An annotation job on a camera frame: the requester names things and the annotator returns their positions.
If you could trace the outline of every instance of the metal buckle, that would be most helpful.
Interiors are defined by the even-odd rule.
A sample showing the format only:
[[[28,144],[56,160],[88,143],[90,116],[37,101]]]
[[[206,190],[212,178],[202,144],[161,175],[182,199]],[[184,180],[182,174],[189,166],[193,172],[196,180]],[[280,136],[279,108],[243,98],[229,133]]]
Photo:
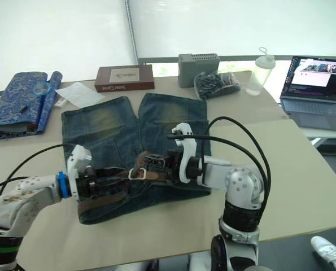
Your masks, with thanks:
[[[132,168],[131,170],[129,170],[129,175],[128,175],[129,180],[145,180],[146,179],[146,169],[140,168],[139,170],[143,171],[143,177],[132,178],[132,171],[133,171],[133,168]]]

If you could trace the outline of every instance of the denim pants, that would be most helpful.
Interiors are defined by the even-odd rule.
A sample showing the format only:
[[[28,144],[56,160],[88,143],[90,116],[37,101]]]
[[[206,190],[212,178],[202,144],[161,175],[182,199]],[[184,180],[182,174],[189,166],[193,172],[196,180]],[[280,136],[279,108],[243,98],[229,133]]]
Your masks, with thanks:
[[[62,135],[65,159],[73,144],[89,149],[93,168],[132,168],[143,151],[166,155],[178,147],[167,139],[177,124],[189,123],[194,134],[203,134],[208,127],[205,101],[151,94],[144,96],[136,118],[127,97],[119,97],[80,110],[62,114]],[[200,155],[200,142],[197,141]],[[206,143],[205,154],[210,155]],[[129,193],[117,203],[107,204],[80,214],[83,224],[95,224],[114,217],[154,206],[161,202],[183,200],[210,194],[210,189],[189,184],[130,181]]]

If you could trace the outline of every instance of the white paper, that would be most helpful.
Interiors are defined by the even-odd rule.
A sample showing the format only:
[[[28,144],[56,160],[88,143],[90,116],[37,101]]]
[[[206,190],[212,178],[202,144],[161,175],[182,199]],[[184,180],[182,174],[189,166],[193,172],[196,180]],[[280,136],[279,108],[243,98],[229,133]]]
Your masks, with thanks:
[[[110,83],[139,81],[139,68],[112,69]]]
[[[56,92],[78,108],[92,106],[104,98],[104,95],[89,89],[80,82],[73,83],[64,89],[56,89]]]

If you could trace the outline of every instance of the laptop keyboard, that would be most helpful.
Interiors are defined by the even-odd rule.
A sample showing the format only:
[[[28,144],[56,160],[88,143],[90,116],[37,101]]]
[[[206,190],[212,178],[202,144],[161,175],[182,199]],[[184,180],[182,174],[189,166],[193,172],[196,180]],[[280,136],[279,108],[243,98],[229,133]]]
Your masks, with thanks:
[[[336,104],[301,102],[298,100],[285,100],[285,110],[298,113],[311,113],[315,115],[336,116]]]

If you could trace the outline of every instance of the white sneaker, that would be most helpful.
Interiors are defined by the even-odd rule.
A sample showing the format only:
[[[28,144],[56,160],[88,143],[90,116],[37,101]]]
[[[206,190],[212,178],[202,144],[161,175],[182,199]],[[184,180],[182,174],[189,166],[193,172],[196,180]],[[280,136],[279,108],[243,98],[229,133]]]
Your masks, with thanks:
[[[336,246],[327,241],[325,238],[320,236],[312,237],[311,245],[313,249],[320,255],[323,259],[332,263],[336,268]]]

